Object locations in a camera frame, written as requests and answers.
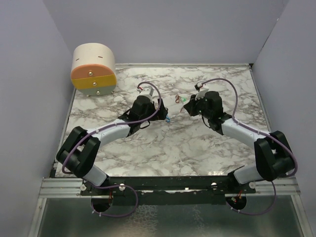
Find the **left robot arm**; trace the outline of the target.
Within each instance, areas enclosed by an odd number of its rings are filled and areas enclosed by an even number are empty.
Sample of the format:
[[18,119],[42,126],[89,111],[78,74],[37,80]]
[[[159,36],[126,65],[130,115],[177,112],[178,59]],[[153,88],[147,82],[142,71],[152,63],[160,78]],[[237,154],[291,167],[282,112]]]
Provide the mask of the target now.
[[131,109],[104,127],[93,130],[75,127],[59,149],[56,159],[71,174],[90,182],[97,194],[103,195],[109,189],[109,176],[94,164],[99,149],[133,135],[144,122],[164,120],[166,116],[167,109],[161,98],[158,98],[158,106],[155,107],[147,96],[140,95]]

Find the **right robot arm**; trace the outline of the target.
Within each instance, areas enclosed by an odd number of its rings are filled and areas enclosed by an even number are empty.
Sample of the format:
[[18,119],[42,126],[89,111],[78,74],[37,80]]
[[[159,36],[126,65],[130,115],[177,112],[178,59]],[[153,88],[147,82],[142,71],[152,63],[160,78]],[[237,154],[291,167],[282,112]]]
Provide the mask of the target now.
[[205,124],[213,131],[234,138],[254,149],[255,163],[243,166],[231,172],[232,178],[227,180],[227,188],[238,193],[245,183],[252,181],[273,181],[286,176],[295,169],[295,161],[285,135],[280,131],[265,133],[234,121],[224,112],[222,98],[216,91],[209,91],[203,97],[192,95],[184,109],[190,116],[202,116]]

